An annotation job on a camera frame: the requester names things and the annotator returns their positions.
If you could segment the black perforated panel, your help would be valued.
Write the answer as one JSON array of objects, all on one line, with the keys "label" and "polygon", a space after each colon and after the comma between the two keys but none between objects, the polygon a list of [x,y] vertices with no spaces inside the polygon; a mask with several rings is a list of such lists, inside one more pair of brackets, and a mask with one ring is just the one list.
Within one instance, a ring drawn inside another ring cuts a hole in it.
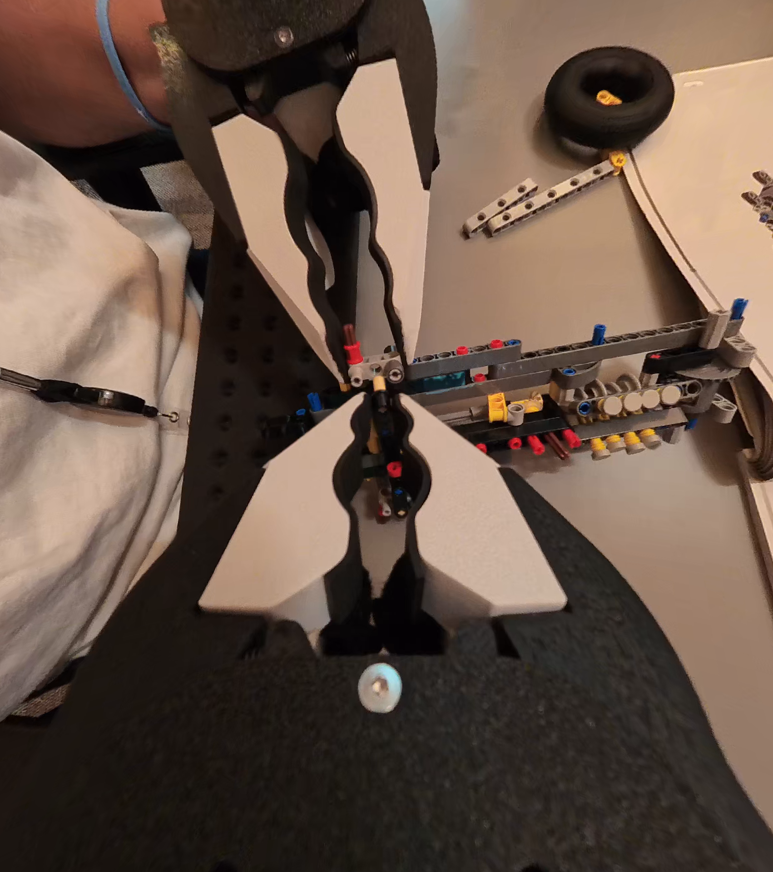
[{"label": "black perforated panel", "polygon": [[338,382],[222,219],[215,217],[177,534],[224,505],[285,441],[268,420],[308,409]]}]

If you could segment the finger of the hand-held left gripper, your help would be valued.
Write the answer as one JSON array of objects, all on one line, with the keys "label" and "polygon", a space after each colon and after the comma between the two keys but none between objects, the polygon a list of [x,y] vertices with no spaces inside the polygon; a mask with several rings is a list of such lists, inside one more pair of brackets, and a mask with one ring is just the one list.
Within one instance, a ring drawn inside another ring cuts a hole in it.
[{"label": "finger of the hand-held left gripper", "polygon": [[425,189],[396,60],[362,64],[335,114],[343,153],[368,195],[369,251],[381,268],[393,343],[416,357],[421,328],[430,192]]},{"label": "finger of the hand-held left gripper", "polygon": [[342,262],[309,208],[307,159],[284,130],[248,114],[212,133],[250,260],[331,375],[349,383],[335,306]]}]

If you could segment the blue wristband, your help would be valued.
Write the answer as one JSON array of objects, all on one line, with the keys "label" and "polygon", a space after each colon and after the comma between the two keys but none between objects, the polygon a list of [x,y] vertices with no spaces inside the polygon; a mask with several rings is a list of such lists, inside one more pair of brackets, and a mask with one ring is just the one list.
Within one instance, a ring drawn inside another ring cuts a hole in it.
[{"label": "blue wristband", "polygon": [[140,120],[145,122],[152,130],[159,134],[172,135],[173,132],[170,125],[163,124],[150,113],[148,108],[141,101],[139,94],[129,78],[114,39],[110,22],[110,1],[95,1],[94,11],[101,47],[109,62],[114,79],[124,98]]}]

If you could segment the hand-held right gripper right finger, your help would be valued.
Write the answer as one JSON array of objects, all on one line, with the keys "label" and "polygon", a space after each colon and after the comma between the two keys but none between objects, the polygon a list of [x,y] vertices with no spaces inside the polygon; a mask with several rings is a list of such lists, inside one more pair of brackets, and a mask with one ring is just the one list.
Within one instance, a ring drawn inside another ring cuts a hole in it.
[{"label": "hand-held right gripper right finger", "polygon": [[409,448],[424,464],[409,555],[422,608],[446,629],[474,619],[557,612],[567,595],[512,495],[507,472],[413,398],[399,395]]}]

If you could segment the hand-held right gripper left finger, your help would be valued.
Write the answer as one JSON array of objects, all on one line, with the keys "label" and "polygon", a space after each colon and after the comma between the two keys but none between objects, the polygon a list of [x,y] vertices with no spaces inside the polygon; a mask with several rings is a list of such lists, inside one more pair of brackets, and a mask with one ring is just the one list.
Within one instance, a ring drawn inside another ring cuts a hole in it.
[{"label": "hand-held right gripper left finger", "polygon": [[202,610],[291,620],[308,633],[352,615],[365,573],[351,501],[367,439],[368,396],[355,394],[266,465]]}]

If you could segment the short light grey lego beam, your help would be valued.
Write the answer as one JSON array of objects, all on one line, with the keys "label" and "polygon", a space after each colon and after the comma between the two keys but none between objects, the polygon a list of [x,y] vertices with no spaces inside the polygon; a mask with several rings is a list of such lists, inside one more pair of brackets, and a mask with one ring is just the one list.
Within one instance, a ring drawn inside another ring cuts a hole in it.
[{"label": "short light grey lego beam", "polygon": [[531,178],[523,179],[508,191],[496,197],[494,201],[476,210],[462,225],[462,237],[470,239],[474,235],[481,233],[494,217],[529,199],[537,190],[538,185],[534,180]]}]

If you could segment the lego chassis assembly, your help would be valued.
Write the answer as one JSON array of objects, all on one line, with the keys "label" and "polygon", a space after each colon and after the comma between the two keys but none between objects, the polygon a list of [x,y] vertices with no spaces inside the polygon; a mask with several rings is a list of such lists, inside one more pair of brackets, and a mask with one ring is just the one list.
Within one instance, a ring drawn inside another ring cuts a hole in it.
[{"label": "lego chassis assembly", "polygon": [[653,450],[708,416],[731,421],[735,403],[721,393],[752,364],[743,337],[748,302],[728,311],[649,331],[608,334],[594,327],[583,343],[524,351],[517,339],[459,345],[401,361],[395,346],[365,357],[355,327],[339,338],[347,378],[336,389],[309,393],[305,405],[264,418],[260,435],[270,459],[321,423],[354,394],[372,396],[371,434],[362,450],[364,479],[381,488],[379,522],[407,516],[413,505],[404,429],[392,412],[403,393],[477,450],[500,455],[528,450],[561,461],[587,451],[595,461],[617,452]]}]

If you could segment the person's left forearm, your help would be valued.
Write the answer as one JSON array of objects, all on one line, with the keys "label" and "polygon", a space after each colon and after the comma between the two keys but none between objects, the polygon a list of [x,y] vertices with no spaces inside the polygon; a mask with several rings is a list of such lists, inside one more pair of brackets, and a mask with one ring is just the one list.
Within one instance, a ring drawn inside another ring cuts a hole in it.
[{"label": "person's left forearm", "polygon": [[[141,101],[168,125],[150,27],[156,1],[110,2],[120,58]],[[130,107],[99,40],[94,2],[0,1],[0,129],[56,147],[96,147],[152,129]]]}]

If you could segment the lego instruction booklet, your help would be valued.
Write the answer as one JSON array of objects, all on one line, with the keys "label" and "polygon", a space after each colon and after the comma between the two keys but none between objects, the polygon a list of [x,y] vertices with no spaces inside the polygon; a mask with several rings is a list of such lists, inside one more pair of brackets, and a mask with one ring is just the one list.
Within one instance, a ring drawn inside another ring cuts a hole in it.
[{"label": "lego instruction booklet", "polygon": [[627,179],[665,250],[708,310],[748,300],[755,348],[734,382],[752,447],[741,468],[773,585],[773,58],[674,76],[666,122]]}]

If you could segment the person in white shirt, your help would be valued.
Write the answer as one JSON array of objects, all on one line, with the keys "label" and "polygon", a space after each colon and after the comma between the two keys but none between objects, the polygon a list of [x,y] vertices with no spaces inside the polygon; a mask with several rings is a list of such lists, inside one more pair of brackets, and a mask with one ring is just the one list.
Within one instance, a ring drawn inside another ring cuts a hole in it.
[{"label": "person in white shirt", "polygon": [[[0,368],[188,414],[200,312],[171,213],[82,191],[0,129]],[[177,525],[183,424],[0,382],[0,722],[73,660]]]}]

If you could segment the black rubber lego tire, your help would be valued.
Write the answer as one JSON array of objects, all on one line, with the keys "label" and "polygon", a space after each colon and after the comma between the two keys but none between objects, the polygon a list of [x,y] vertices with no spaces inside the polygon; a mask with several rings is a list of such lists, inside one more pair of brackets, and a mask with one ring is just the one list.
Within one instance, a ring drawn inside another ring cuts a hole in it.
[{"label": "black rubber lego tire", "polygon": [[[616,106],[595,98],[606,89]],[[673,77],[654,56],[631,47],[584,50],[566,60],[545,90],[544,110],[559,138],[597,150],[626,150],[658,130],[672,112]]]}]

